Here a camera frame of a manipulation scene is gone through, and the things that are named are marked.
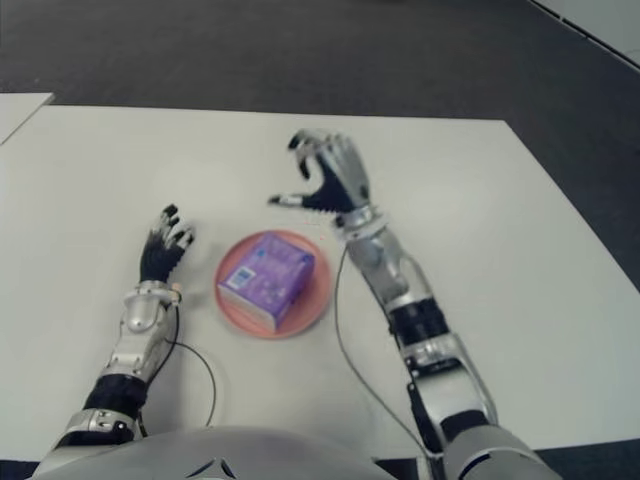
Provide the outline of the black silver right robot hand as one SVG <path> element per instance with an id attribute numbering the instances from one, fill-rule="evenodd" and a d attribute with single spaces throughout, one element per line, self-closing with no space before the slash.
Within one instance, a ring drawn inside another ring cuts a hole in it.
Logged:
<path id="1" fill-rule="evenodd" d="M 355 144 L 345 135 L 302 129 L 291 138 L 291 151 L 302 177 L 311 175 L 308 160 L 317 162 L 322 174 L 320 187 L 313 193 L 276 194 L 267 203 L 322 213 L 347 214 L 368 206 L 370 183 Z"/>

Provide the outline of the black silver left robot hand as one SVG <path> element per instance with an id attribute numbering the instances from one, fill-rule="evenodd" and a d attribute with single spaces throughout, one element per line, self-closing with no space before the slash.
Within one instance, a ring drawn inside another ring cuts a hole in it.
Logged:
<path id="1" fill-rule="evenodd" d="M 140 282 L 167 283 L 171 272 L 194 242 L 194 229 L 179 226 L 178 212 L 175 204 L 169 204 L 149 230 L 140 256 Z"/>

